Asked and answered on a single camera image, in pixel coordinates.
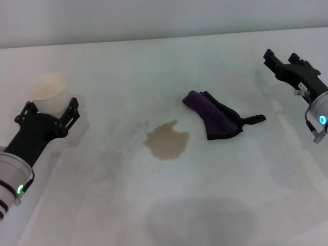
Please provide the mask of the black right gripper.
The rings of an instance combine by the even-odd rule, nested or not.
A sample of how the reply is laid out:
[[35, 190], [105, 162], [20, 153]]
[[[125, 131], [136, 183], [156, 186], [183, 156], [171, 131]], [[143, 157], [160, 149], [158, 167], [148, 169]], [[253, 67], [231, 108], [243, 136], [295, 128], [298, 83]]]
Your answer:
[[275, 74], [280, 74], [283, 81], [294, 89], [301, 89], [302, 83], [310, 92], [311, 101], [314, 101], [322, 93], [327, 92], [327, 86], [319, 79], [321, 72], [315, 69], [307, 60], [301, 59], [296, 53], [292, 53], [288, 61], [283, 63], [275, 56], [271, 49], [267, 49], [264, 56], [264, 64]]

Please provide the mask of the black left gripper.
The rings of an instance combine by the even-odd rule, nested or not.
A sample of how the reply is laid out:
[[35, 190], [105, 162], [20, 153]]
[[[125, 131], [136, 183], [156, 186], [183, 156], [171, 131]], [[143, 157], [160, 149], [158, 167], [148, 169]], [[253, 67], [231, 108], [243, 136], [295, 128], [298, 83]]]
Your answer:
[[14, 119], [19, 124], [19, 131], [11, 140], [5, 152], [24, 160], [34, 166], [47, 144], [58, 138], [67, 136], [70, 128], [80, 118], [79, 103], [76, 97], [69, 102], [64, 114], [58, 119], [52, 115], [38, 113], [31, 101], [27, 101], [21, 113]]

